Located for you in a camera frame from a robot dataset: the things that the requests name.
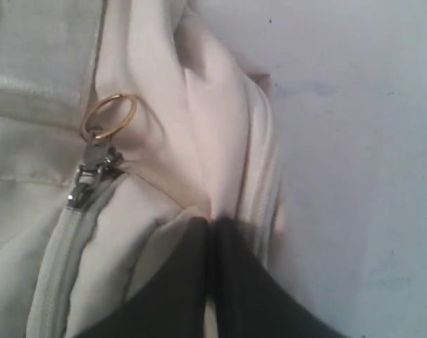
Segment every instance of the gold ring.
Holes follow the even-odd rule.
[[[129,113],[126,115],[124,120],[122,120],[117,126],[112,128],[111,130],[100,132],[90,132],[88,130],[89,119],[93,115],[97,114],[103,106],[105,106],[109,102],[124,99],[127,99],[132,103]],[[133,94],[115,94],[100,101],[93,109],[91,109],[87,114],[85,114],[80,125],[80,136],[82,136],[82,138],[90,144],[96,144],[101,142],[103,139],[106,139],[107,137],[114,136],[115,134],[123,130],[130,123],[130,121],[132,121],[135,116],[135,113],[137,112],[138,101],[140,101],[141,104],[146,106],[146,103],[143,101],[143,99]]]

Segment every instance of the white wall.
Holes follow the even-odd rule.
[[[349,337],[427,338],[427,0],[201,3],[277,84],[278,281]]]

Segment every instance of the metal zipper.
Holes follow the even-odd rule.
[[[27,321],[27,338],[61,338],[78,261],[96,220],[85,220],[94,202],[122,172],[123,156],[110,139],[88,144],[57,226],[49,240]]]

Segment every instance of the bag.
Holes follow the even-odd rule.
[[[285,224],[267,86],[183,0],[0,2],[0,338],[75,337],[196,216],[239,220],[266,265]],[[142,101],[98,144],[130,107],[84,114],[117,93]]]

